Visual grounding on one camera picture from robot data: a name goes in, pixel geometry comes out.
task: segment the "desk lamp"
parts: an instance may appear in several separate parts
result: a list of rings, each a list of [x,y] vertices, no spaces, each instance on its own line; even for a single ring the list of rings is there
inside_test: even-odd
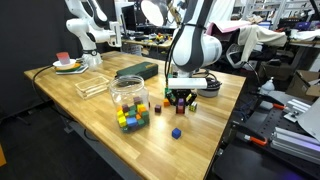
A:
[[[163,26],[167,23],[168,9],[165,0],[143,0],[141,9],[152,24]]]

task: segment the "floor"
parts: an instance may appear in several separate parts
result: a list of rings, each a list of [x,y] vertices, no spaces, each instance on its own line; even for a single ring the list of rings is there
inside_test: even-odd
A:
[[[7,164],[1,180],[122,179],[75,132],[67,134],[60,117],[48,106],[0,125],[0,143]]]

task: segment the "blue cube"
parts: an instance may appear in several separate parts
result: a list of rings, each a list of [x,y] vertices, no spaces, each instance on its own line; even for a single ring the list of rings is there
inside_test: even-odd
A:
[[[136,126],[138,124],[138,121],[135,117],[129,117],[127,118],[127,125],[129,127],[133,127],[133,126]]]
[[[174,137],[175,139],[178,139],[181,136],[181,130],[178,128],[175,128],[172,131],[172,137]]]

